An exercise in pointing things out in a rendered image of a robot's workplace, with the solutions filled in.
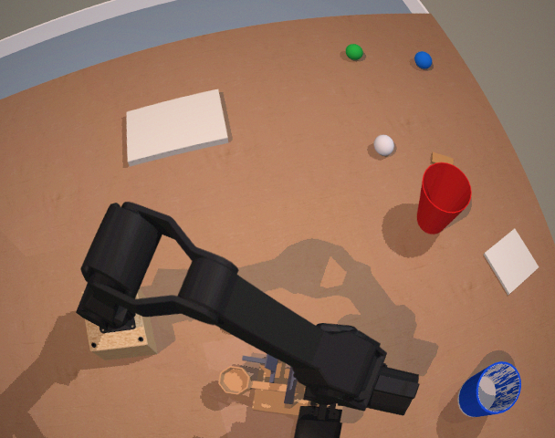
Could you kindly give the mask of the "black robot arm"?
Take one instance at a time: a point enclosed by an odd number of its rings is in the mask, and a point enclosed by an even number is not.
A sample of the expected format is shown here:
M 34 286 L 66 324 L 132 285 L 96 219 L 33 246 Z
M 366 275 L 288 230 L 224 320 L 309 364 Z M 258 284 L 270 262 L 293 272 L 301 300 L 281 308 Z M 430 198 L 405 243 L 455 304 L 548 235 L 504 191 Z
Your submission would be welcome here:
M 193 262 L 178 296 L 136 299 L 162 235 Z M 324 331 L 238 271 L 226 258 L 196 247 L 170 215 L 137 203 L 112 203 L 81 267 L 88 283 L 76 313 L 103 334 L 136 329 L 136 314 L 184 314 L 292 366 L 298 383 L 322 400 L 405 415 L 419 374 L 388 368 L 378 341 L 356 329 Z

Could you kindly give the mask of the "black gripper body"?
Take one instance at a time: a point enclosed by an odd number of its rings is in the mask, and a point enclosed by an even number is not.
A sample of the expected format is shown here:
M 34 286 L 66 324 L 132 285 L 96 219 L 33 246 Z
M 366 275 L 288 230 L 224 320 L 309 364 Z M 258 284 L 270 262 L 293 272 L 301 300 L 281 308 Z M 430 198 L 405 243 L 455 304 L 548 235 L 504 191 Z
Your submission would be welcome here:
M 332 323 L 319 323 L 316 326 L 324 331 L 340 332 L 343 330 L 356 329 L 350 325 Z M 318 396 L 316 397 L 307 386 L 305 386 L 303 398 L 303 401 L 305 400 L 311 401 L 311 406 L 319 404 L 319 407 L 316 407 L 315 410 L 310 410 L 308 420 L 297 420 L 294 438 L 340 438 L 342 422 L 338 422 L 339 412 L 336 410 L 336 403 L 322 400 Z M 327 407 L 330 408 L 328 409 Z

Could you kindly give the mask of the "blue mug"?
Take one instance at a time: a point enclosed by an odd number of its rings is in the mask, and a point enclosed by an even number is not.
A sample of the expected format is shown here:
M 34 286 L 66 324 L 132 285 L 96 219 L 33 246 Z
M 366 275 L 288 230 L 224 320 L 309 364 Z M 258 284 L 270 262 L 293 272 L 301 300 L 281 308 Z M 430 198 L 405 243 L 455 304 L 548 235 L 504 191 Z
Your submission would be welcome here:
M 516 367 L 497 362 L 469 378 L 458 393 L 458 406 L 468 417 L 508 411 L 520 394 L 521 378 Z

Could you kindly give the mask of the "red plastic cup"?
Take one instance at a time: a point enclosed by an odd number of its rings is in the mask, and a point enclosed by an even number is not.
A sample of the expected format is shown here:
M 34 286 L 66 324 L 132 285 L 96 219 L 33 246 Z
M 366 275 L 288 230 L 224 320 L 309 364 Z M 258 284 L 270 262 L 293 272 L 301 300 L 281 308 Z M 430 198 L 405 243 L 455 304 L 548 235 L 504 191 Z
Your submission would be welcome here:
M 471 185 L 453 164 L 437 162 L 424 172 L 417 222 L 427 234 L 445 229 L 470 203 Z

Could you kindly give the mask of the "white ball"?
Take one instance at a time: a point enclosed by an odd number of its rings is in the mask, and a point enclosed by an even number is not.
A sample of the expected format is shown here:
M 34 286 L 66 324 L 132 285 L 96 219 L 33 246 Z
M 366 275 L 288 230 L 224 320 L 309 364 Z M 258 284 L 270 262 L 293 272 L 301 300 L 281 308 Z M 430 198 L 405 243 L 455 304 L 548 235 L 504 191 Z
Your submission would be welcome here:
M 390 155 L 393 152 L 394 143 L 388 135 L 378 135 L 375 139 L 374 148 L 381 155 Z

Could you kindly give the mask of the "white flat rectangular block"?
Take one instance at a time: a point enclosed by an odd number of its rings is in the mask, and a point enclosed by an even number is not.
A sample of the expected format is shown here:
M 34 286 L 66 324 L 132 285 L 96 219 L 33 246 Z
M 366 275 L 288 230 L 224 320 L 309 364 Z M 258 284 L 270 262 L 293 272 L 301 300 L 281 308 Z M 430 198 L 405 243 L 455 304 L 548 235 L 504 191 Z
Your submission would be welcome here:
M 126 112 L 131 166 L 228 143 L 218 89 Z

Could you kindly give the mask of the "blue ball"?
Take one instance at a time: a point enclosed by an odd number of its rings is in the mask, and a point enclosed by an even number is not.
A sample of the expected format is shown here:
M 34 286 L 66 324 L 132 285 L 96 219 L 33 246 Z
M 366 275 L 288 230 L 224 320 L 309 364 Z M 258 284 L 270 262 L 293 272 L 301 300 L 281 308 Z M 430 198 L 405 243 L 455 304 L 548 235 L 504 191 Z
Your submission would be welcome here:
M 417 54 L 415 54 L 414 59 L 419 68 L 429 68 L 431 67 L 433 62 L 431 56 L 424 51 L 419 51 Z

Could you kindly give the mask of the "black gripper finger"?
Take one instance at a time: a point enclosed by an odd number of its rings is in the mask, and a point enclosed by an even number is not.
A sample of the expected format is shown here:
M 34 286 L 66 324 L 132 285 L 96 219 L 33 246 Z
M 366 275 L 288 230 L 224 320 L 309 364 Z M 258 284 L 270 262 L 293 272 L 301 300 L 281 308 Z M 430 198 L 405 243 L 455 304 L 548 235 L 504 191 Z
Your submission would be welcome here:
M 315 410 L 315 408 L 318 406 L 300 406 L 299 407 L 299 413 L 298 413 L 298 419 L 300 420 L 308 420 L 309 419 L 309 412 L 311 409 Z M 338 410 L 338 409 L 336 409 Z M 340 418 L 341 418 L 341 414 L 342 414 L 342 409 L 338 410 L 339 412 L 339 419 L 338 422 L 340 422 Z

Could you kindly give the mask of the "green ball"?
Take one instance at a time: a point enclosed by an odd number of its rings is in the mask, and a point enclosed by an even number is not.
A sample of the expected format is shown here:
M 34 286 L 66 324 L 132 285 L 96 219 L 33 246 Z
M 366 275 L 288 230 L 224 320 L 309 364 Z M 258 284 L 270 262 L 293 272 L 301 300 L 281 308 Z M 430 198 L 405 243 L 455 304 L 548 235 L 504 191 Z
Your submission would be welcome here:
M 350 44 L 349 46 L 346 47 L 346 55 L 348 56 L 348 58 L 358 60 L 358 59 L 361 59 L 363 53 L 359 45 Z

